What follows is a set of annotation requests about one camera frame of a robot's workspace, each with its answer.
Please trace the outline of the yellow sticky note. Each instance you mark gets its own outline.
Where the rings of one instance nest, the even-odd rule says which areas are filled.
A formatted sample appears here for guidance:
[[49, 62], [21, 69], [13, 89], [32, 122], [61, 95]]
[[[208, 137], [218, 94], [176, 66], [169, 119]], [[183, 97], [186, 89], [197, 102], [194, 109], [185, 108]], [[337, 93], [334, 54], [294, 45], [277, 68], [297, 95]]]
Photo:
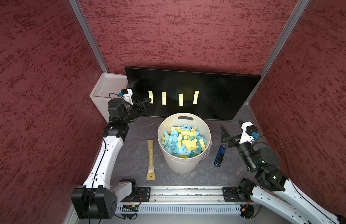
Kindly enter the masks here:
[[183, 106], [184, 105], [184, 99], [183, 99], [183, 93], [179, 94], [179, 106]]
[[148, 91], [148, 94], [149, 94], [149, 98], [150, 98], [150, 104], [153, 104], [153, 92]]
[[193, 96], [193, 104], [196, 105], [198, 103], [198, 96], [199, 96], [200, 91], [195, 91], [194, 96]]
[[166, 105], [166, 92], [162, 92], [162, 105]]

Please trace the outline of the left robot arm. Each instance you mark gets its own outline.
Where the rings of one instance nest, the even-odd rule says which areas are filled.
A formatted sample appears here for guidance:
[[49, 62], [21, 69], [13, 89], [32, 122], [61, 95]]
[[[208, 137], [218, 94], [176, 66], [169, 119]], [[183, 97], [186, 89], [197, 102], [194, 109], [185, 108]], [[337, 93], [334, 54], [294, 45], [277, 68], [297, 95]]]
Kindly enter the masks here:
[[103, 132], [102, 145], [95, 164], [82, 187], [75, 188], [71, 200], [79, 219], [111, 219], [119, 202], [137, 198], [134, 179], [124, 179], [111, 186], [111, 176], [120, 149], [129, 131], [129, 123], [148, 108], [150, 98], [132, 104], [120, 98], [108, 102], [109, 121]]

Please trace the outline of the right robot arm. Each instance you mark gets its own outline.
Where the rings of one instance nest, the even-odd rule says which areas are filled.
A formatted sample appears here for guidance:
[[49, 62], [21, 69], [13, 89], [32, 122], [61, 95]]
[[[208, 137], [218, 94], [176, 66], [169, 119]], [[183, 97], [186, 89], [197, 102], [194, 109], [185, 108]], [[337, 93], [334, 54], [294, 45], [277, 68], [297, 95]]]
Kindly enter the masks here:
[[258, 128], [251, 122], [239, 121], [241, 135], [231, 136], [221, 127], [222, 143], [235, 147], [247, 170], [255, 173], [254, 182], [243, 179], [235, 188], [240, 201], [253, 201], [280, 215], [292, 224], [346, 224], [346, 218], [333, 214], [300, 190], [295, 183], [279, 169], [281, 159], [267, 144], [255, 150], [260, 144]]

